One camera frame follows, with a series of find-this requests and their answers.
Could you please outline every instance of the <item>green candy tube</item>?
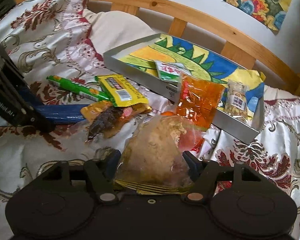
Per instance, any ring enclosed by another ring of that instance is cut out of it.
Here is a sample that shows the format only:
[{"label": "green candy tube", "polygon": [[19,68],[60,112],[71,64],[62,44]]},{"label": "green candy tube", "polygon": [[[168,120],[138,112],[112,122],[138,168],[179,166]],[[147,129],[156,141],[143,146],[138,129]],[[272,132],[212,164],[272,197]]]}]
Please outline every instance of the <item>green candy tube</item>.
[{"label": "green candy tube", "polygon": [[83,96],[96,102],[102,100],[109,100],[109,97],[105,92],[96,90],[94,88],[88,87],[77,82],[73,82],[66,78],[62,78],[59,76],[48,76],[47,80],[49,81],[49,83],[56,87],[71,91],[77,95]]}]

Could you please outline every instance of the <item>wooden headboard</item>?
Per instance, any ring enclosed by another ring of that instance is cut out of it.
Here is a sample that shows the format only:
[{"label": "wooden headboard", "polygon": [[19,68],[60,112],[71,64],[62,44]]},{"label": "wooden headboard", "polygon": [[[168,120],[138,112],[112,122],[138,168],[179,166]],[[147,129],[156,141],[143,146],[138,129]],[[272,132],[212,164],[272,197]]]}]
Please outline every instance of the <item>wooden headboard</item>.
[{"label": "wooden headboard", "polygon": [[112,11],[123,11],[137,16],[139,8],[145,8],[174,17],[169,34],[181,37],[187,23],[201,27],[223,39],[226,44],[221,55],[252,69],[259,60],[286,84],[286,90],[300,96],[300,74],[294,73],[287,64],[267,48],[236,28],[206,13],[169,0],[95,0],[111,2]]}]

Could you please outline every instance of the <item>silver screw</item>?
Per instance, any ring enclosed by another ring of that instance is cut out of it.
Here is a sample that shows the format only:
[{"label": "silver screw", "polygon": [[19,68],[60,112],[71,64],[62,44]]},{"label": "silver screw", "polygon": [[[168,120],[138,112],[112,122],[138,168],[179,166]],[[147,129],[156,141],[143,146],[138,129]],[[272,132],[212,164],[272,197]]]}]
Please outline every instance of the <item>silver screw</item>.
[{"label": "silver screw", "polygon": [[187,198],[192,201],[200,201],[203,199],[203,196],[200,193],[190,193],[187,195]]},{"label": "silver screw", "polygon": [[99,197],[102,201],[113,201],[115,200],[115,195],[112,193],[103,193]]},{"label": "silver screw", "polygon": [[149,204],[155,204],[156,203],[156,200],[155,199],[148,199],[147,201]]}]

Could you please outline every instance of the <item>wall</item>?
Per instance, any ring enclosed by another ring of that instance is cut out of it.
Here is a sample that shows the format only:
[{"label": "wall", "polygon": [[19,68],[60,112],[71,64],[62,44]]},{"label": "wall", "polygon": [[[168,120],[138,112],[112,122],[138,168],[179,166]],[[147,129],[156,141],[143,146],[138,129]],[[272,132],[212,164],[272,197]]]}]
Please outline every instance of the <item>wall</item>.
[{"label": "wall", "polygon": [[[257,20],[222,0],[172,1],[203,11],[234,26],[272,51],[296,73],[300,73],[300,0],[292,0],[289,12],[277,35]],[[140,10],[139,17],[153,29],[161,32],[167,32],[172,21],[171,17],[144,9]],[[205,46],[215,52],[221,52],[225,43],[223,39],[191,24],[187,25],[182,38]],[[261,63],[257,62],[254,69],[262,70],[266,74],[267,84],[274,87],[283,87],[281,79]]]}]

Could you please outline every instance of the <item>tray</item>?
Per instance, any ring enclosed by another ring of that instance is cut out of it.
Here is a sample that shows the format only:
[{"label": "tray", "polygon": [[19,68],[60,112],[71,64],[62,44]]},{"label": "tray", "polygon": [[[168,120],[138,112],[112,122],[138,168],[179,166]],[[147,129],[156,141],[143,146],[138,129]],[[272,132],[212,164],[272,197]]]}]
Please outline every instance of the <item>tray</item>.
[{"label": "tray", "polygon": [[[179,92],[178,87],[161,81],[158,77],[155,77],[147,72],[144,72],[136,67],[133,67],[127,63],[120,61],[119,59],[138,50],[147,45],[153,44],[160,38],[161,33],[147,36],[129,43],[123,44],[104,53],[104,64],[110,70],[113,70],[147,88],[154,91],[155,93],[162,95],[171,101],[178,101]],[[225,57],[213,52],[214,54],[226,59]],[[244,67],[238,65],[237,63],[226,59],[234,63],[241,69]],[[264,101],[263,97],[259,99],[257,108],[254,113],[251,127],[238,121],[232,116],[224,113],[221,110],[217,110],[216,115],[212,122],[215,126],[224,130],[225,132],[236,137],[238,140],[249,144],[254,138],[260,133],[263,123],[264,123]]]}]

